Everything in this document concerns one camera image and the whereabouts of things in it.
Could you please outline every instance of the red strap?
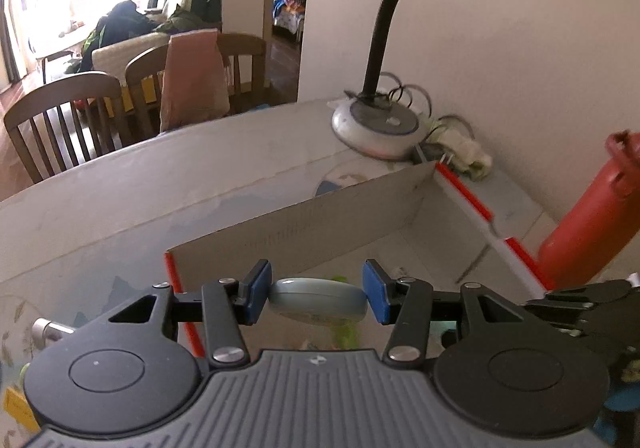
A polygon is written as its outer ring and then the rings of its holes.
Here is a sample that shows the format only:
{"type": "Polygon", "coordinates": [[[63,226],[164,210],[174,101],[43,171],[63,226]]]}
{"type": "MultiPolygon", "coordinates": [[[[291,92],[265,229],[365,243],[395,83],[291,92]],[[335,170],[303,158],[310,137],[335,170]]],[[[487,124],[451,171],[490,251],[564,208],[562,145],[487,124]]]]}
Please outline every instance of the red strap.
{"type": "Polygon", "coordinates": [[[516,238],[505,238],[504,242],[509,246],[510,250],[512,250],[519,259],[521,259],[524,265],[527,266],[527,269],[529,269],[529,271],[533,273],[533,275],[542,284],[542,287],[544,287],[548,291],[553,291],[554,289],[558,288],[556,285],[556,281],[549,278],[542,272],[542,269],[540,269],[540,266],[538,265],[536,260],[529,254],[526,249],[524,249],[522,244],[516,238]]]}
{"type": "Polygon", "coordinates": [[[464,198],[466,198],[469,204],[471,204],[475,210],[480,213],[483,219],[487,222],[491,222],[494,219],[494,214],[491,210],[487,208],[480,199],[478,199],[478,197],[471,193],[469,188],[467,188],[462,181],[458,179],[458,176],[455,173],[449,170],[449,168],[442,163],[436,164],[436,170],[439,171],[464,198]]]}
{"type": "MultiPolygon", "coordinates": [[[[182,282],[178,276],[177,269],[175,269],[174,255],[169,253],[169,251],[164,253],[164,265],[166,266],[169,283],[174,287],[174,292],[183,293],[184,290],[182,289],[182,282]]],[[[187,322],[184,324],[184,331],[187,333],[187,338],[191,345],[193,355],[197,358],[204,358],[204,348],[200,341],[200,337],[198,336],[196,326],[191,322],[187,322]]]]}

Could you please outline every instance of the yellow object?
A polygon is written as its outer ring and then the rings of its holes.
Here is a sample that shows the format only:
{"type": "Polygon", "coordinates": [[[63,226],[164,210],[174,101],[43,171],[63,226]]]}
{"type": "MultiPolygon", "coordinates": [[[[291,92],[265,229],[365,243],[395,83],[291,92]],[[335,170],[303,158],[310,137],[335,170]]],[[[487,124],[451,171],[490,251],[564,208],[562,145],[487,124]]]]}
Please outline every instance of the yellow object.
{"type": "Polygon", "coordinates": [[[33,417],[33,412],[29,403],[27,403],[24,394],[9,386],[4,391],[4,399],[2,399],[2,407],[4,410],[20,423],[27,430],[37,432],[40,430],[38,423],[33,417]]]}
{"type": "MultiPolygon", "coordinates": [[[[162,74],[160,74],[159,81],[162,88],[162,74]]],[[[153,78],[145,78],[142,80],[142,91],[145,93],[145,101],[147,103],[156,102],[156,90],[154,89],[153,78]]],[[[104,103],[107,106],[109,117],[113,117],[113,107],[111,106],[111,99],[105,97],[104,103]]],[[[133,103],[131,101],[131,96],[129,95],[129,87],[125,85],[122,86],[122,103],[124,105],[125,112],[133,110],[133,103]]]]}

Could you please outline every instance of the metal cylinder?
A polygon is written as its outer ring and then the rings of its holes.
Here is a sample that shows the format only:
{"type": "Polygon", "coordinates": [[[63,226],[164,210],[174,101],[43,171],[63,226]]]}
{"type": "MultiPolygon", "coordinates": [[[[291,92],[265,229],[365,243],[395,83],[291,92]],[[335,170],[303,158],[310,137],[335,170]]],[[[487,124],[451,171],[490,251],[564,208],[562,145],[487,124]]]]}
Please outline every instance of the metal cylinder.
{"type": "Polygon", "coordinates": [[[51,344],[73,334],[75,330],[74,327],[70,327],[69,325],[52,322],[46,318],[38,318],[35,320],[33,327],[31,327],[33,345],[37,349],[43,350],[51,344]]]}

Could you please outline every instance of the white tabletop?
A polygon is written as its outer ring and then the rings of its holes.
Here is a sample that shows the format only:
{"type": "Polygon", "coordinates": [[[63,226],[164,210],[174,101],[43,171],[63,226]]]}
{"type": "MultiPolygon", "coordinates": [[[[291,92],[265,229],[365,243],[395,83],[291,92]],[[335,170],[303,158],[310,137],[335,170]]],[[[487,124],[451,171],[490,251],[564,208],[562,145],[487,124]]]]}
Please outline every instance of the white tabletop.
{"type": "Polygon", "coordinates": [[[0,283],[128,229],[347,150],[323,101],[167,133],[0,203],[0,283]]]}

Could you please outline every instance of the red cylindrical bag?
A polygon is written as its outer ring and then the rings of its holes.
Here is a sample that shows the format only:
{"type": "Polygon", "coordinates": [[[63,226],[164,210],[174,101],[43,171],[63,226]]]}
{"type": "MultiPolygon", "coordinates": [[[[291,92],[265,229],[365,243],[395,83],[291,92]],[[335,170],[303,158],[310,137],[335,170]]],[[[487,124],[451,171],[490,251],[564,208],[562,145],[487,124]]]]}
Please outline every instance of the red cylindrical bag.
{"type": "Polygon", "coordinates": [[[640,229],[640,133],[612,134],[606,148],[611,159],[538,251],[555,288],[587,283],[640,229]]]}

